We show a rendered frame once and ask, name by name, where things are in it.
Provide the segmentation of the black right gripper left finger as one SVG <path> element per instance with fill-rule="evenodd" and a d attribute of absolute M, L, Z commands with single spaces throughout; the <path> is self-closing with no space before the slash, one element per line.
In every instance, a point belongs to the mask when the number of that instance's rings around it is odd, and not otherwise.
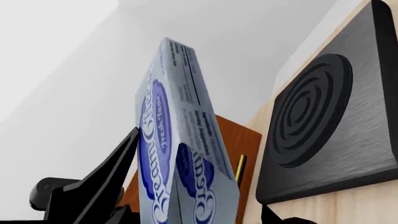
<path fill-rule="evenodd" d="M 105 224 L 110 218 L 136 153 L 139 128 L 84 179 L 52 191 L 44 220 L 48 224 Z"/>

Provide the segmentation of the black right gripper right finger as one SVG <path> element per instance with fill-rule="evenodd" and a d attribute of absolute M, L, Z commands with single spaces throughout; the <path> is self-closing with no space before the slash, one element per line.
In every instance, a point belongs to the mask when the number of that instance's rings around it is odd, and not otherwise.
<path fill-rule="evenodd" d="M 261 222 L 262 224 L 315 224 L 315 222 L 304 218 L 280 218 L 267 205 L 262 205 Z"/>

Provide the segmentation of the white blue cream cheese box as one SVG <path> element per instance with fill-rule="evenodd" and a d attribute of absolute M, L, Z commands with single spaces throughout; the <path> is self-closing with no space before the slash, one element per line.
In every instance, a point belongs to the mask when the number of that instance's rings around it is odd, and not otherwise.
<path fill-rule="evenodd" d="M 136 93 L 142 224 L 235 224 L 239 188 L 195 51 L 163 39 Z"/>

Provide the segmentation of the black round stove burner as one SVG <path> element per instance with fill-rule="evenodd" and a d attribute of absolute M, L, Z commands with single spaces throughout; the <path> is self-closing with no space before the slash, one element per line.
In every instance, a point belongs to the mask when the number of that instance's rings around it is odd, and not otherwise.
<path fill-rule="evenodd" d="M 339 54 L 314 59 L 277 96 L 267 150 L 286 168 L 312 158 L 329 140 L 347 108 L 353 69 Z"/>

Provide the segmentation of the dark grey stove plate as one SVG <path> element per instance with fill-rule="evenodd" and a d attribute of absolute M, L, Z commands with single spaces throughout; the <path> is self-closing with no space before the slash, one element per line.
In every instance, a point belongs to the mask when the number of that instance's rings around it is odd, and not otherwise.
<path fill-rule="evenodd" d="M 256 188 L 259 203 L 398 179 L 398 38 L 390 7 L 370 0 L 314 59 L 325 54 L 343 55 L 352 66 L 345 113 L 325 145 L 298 167 L 282 167 L 271 158 L 268 130 Z"/>

